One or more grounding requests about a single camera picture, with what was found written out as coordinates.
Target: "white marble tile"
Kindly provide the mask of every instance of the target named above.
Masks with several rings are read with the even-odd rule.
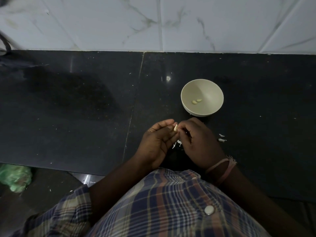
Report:
[[[0,31],[16,49],[68,50],[74,44],[42,0],[14,0],[0,8]]]
[[[262,50],[316,53],[316,0],[301,0]]]
[[[258,52],[297,0],[161,0],[164,51]]]
[[[44,0],[81,50],[161,50],[157,0]]]

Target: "plaid shirt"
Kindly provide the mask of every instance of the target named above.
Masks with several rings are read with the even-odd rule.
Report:
[[[215,211],[207,215],[205,207]],[[86,185],[31,216],[12,236],[269,236],[241,207],[200,175],[159,168],[131,188],[93,227]]]

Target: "person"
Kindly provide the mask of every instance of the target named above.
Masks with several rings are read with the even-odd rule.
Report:
[[[311,236],[239,171],[201,121],[176,124],[154,124],[131,159],[12,236]],[[159,168],[178,139],[205,180]]]

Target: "plastic bag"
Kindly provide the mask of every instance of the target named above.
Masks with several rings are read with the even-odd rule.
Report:
[[[0,182],[7,184],[10,190],[21,193],[32,181],[30,167],[2,164],[0,166]]]

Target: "shirt sleeve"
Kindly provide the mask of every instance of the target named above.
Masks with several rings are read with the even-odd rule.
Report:
[[[49,211],[29,217],[11,237],[83,236],[90,228],[91,200],[85,184]]]

